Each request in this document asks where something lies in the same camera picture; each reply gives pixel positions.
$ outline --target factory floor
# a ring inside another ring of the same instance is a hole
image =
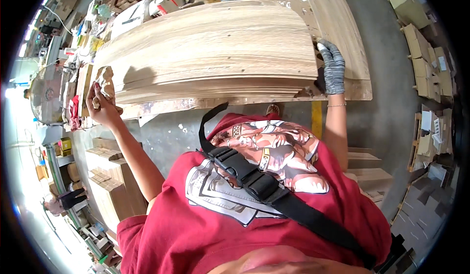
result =
[[[346,0],[356,20],[367,54],[372,82],[372,101],[349,101],[347,131],[350,147],[372,148],[383,160],[382,168],[394,177],[394,183],[382,205],[387,219],[397,211],[403,199],[410,173],[407,163],[413,138],[414,113],[424,99],[412,88],[414,72],[408,60],[408,44],[400,32],[396,15],[388,0]],[[266,104],[229,107],[229,112],[264,114]],[[322,103],[323,124],[326,102]],[[175,159],[182,153],[199,148],[198,130],[207,110],[189,110],[161,114],[139,127],[137,120],[127,121],[131,133],[166,177]],[[226,112],[206,124],[206,133],[214,128]],[[311,127],[311,102],[285,103],[283,119]],[[103,126],[73,133],[74,155],[79,172],[87,183],[85,150],[92,138],[113,138]],[[96,205],[91,197],[91,206]]]

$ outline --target chest strap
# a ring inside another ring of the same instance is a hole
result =
[[[259,202],[276,209],[287,218],[307,227],[313,233],[336,245],[351,250],[371,270],[376,259],[358,244],[354,236],[343,226],[328,218],[319,210],[297,198],[279,181],[259,170],[257,165],[248,162],[235,149],[215,147],[204,135],[204,124],[221,111],[227,109],[228,102],[207,112],[199,129],[199,142],[204,155],[237,181],[239,187]]]

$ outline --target bracelet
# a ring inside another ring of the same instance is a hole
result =
[[[346,102],[344,102],[344,104],[341,104],[341,105],[333,105],[333,106],[328,105],[327,107],[340,107],[340,106],[345,106],[345,105],[346,105]]]

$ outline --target gray work glove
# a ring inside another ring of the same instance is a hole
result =
[[[336,45],[320,39],[317,43],[325,62],[325,84],[327,95],[344,94],[344,59]]]

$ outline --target black plastic buckle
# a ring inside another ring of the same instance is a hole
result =
[[[244,188],[259,202],[271,204],[289,193],[289,190],[276,178],[260,171],[257,165],[248,162],[233,148],[215,148],[208,153],[208,156],[216,165],[235,177],[238,186]]]

